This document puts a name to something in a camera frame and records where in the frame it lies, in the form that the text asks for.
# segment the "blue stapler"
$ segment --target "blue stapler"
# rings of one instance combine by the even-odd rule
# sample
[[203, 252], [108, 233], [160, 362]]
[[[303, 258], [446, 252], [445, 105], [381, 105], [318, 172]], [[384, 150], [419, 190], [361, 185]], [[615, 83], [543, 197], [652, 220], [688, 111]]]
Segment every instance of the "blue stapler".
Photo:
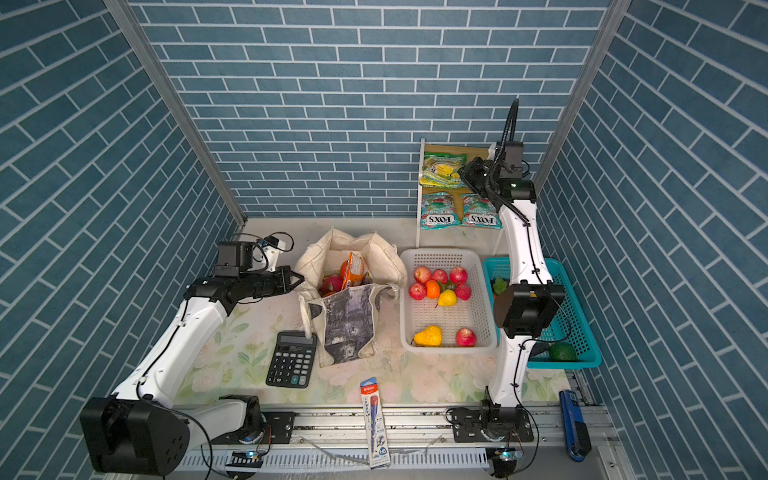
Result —
[[581, 416], [576, 394], [571, 390], [560, 392], [560, 409], [563, 413], [563, 430], [565, 430], [565, 449], [568, 456], [576, 462], [584, 461], [584, 457], [592, 450], [587, 424]]

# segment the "cloth bag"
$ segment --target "cloth bag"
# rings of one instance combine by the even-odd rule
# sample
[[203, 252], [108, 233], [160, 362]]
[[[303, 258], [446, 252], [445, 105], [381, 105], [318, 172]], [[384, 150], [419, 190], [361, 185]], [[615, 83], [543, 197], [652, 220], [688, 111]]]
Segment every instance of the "cloth bag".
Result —
[[[318, 288], [326, 272], [338, 271], [350, 252], [362, 256], [373, 284], [321, 298]], [[294, 270], [304, 275], [304, 282], [296, 288], [299, 310], [307, 338], [312, 331], [318, 334], [320, 366], [373, 356], [379, 298], [387, 293], [397, 300], [406, 282], [406, 266], [397, 255], [397, 247], [377, 233], [352, 237], [332, 228], [307, 247]]]

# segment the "blue brick wallpaper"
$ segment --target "blue brick wallpaper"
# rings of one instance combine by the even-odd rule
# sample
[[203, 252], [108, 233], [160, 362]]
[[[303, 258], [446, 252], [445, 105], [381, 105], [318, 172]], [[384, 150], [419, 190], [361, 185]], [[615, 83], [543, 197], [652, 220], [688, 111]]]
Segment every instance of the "blue brick wallpaper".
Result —
[[250, 217], [395, 217], [421, 137], [487, 147], [517, 95], [536, 171], [609, 0], [254, 3], [131, 2]]
[[767, 25], [633, 0], [541, 192], [638, 478], [768, 478]]
[[89, 478], [78, 414], [234, 225], [101, 0], [0, 2], [0, 478]]

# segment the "pencil package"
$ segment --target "pencil package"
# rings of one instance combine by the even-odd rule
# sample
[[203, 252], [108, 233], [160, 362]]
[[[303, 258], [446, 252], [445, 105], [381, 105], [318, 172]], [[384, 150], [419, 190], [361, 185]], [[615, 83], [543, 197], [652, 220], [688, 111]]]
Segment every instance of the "pencil package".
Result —
[[379, 384], [376, 377], [360, 383], [360, 396], [362, 397], [362, 412], [366, 419], [366, 435], [370, 455], [368, 462], [371, 468], [389, 465], [389, 445], [386, 441], [386, 429], [384, 428], [384, 414], [382, 413]]

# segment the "metal rail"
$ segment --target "metal rail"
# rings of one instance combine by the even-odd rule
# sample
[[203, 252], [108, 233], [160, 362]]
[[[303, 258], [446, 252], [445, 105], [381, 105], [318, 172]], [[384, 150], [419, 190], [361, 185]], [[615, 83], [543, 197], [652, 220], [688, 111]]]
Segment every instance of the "metal rail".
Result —
[[603, 63], [605, 53], [608, 51], [608, 47], [611, 46], [611, 42], [614, 40], [616, 31], [619, 29], [621, 20], [624, 19], [624, 14], [627, 12], [630, 3], [631, 0], [613, 0], [605, 12], [603, 21], [598, 29], [598, 35], [594, 39], [592, 48], [589, 49], [584, 66], [581, 68], [573, 91], [563, 109], [558, 126], [552, 134], [547, 151], [541, 159], [541, 165], [534, 176], [533, 183], [537, 192], [541, 192], [547, 177], [552, 172], [554, 163], [565, 143], [565, 138], [571, 132], [571, 127], [574, 124], [574, 120], [576, 120], [581, 104], [587, 97], [587, 93], [589, 93], [592, 81], [598, 75], [598, 69]]
[[184, 134], [184, 137], [190, 143], [192, 150], [197, 155], [197, 159], [208, 173], [235, 221], [240, 227], [243, 227], [247, 219], [246, 214], [240, 208], [234, 192], [227, 184], [227, 180], [222, 175], [221, 170], [219, 170], [214, 156], [208, 150], [208, 146], [205, 140], [203, 140], [202, 135], [200, 135], [197, 126], [192, 121], [187, 108], [184, 107], [184, 103], [174, 84], [171, 83], [168, 73], [165, 71], [157, 53], [152, 48], [147, 34], [144, 33], [144, 29], [139, 25], [136, 14], [134, 14], [127, 0], [104, 0], [104, 4], [112, 14], [112, 18], [114, 18], [118, 27], [120, 27], [123, 35], [125, 35], [125, 39], [133, 49], [139, 62], [141, 62], [141, 66], [144, 67], [150, 80], [152, 80], [152, 84], [165, 102], [170, 114], [174, 116], [176, 123], [179, 125], [179, 130], [181, 130], [181, 133]]

